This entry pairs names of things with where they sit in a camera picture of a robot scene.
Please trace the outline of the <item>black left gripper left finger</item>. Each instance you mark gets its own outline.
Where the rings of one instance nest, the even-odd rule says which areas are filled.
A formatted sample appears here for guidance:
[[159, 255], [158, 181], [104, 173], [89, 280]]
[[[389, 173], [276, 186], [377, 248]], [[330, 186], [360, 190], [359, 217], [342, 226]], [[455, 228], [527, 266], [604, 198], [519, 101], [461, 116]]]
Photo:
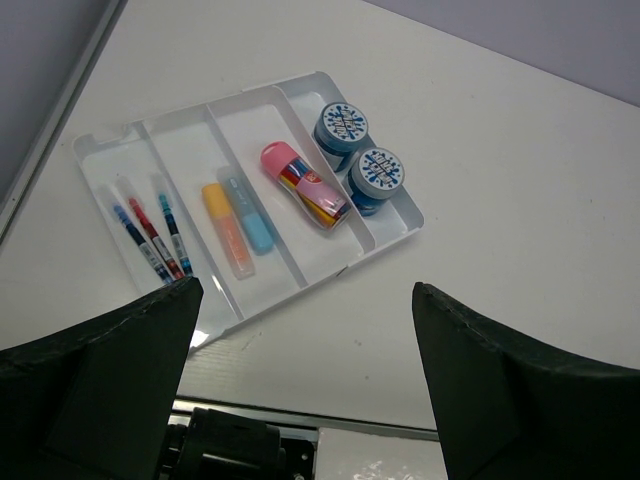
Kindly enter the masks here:
[[2, 350], [2, 478], [156, 478], [202, 297], [189, 277]]

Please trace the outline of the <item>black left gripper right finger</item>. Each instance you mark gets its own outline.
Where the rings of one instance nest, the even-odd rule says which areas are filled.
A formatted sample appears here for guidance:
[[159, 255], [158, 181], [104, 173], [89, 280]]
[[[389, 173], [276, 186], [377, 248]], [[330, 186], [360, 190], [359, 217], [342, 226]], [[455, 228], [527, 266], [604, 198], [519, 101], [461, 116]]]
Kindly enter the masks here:
[[412, 315], [452, 479], [635, 479], [639, 373], [551, 346], [418, 283]]

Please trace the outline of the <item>yellow pink highlighter pen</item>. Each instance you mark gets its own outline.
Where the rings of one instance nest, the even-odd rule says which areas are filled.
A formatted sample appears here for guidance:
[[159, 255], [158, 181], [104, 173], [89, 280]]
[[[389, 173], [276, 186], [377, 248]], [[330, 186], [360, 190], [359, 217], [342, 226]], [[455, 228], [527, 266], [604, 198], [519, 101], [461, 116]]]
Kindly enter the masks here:
[[234, 276], [238, 280], [253, 276], [255, 267], [251, 255], [222, 185], [220, 183], [205, 185], [201, 193]]

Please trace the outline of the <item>red gel pen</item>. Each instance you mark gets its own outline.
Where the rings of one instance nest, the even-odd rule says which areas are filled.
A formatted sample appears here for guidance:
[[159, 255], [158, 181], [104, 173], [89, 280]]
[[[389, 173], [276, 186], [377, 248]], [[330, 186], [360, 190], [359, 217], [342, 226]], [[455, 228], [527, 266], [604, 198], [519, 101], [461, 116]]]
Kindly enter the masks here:
[[131, 184], [128, 178], [120, 177], [116, 181], [116, 188], [119, 193], [123, 197], [123, 199], [127, 202], [130, 209], [133, 211], [136, 216], [138, 222], [142, 226], [143, 230], [151, 240], [156, 253], [159, 255], [162, 263], [164, 264], [165, 269], [169, 272], [171, 278], [173, 280], [178, 280], [184, 278], [185, 275], [182, 272], [181, 268], [178, 266], [178, 263], [174, 259], [173, 255], [169, 251], [167, 245], [159, 235], [155, 226], [148, 218], [145, 207], [138, 195], [137, 191]]

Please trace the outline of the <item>blue round splash-lid container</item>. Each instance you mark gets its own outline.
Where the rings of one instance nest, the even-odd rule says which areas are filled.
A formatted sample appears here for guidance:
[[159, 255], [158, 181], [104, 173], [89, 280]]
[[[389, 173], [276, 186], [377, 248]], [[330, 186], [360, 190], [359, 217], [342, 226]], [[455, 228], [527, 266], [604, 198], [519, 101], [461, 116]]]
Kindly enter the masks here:
[[352, 156], [346, 189], [362, 217], [375, 215], [403, 186], [405, 168], [391, 151], [362, 148]]

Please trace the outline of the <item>pink sticky notes tube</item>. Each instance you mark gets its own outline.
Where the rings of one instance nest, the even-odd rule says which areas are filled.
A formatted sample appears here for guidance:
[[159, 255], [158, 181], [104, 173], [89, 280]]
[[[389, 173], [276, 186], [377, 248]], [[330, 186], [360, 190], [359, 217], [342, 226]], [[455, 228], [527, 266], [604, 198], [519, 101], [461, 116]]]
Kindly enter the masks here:
[[346, 197], [325, 181], [288, 143], [272, 142], [260, 154], [263, 170], [287, 190], [309, 218], [332, 231], [351, 212]]

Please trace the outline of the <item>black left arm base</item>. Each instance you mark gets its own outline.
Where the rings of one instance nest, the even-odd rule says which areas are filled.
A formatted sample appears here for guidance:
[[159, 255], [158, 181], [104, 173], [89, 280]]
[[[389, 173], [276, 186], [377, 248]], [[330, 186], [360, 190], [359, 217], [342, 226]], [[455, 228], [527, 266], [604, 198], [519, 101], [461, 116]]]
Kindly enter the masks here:
[[313, 479], [316, 430], [197, 407], [172, 416], [157, 479]]

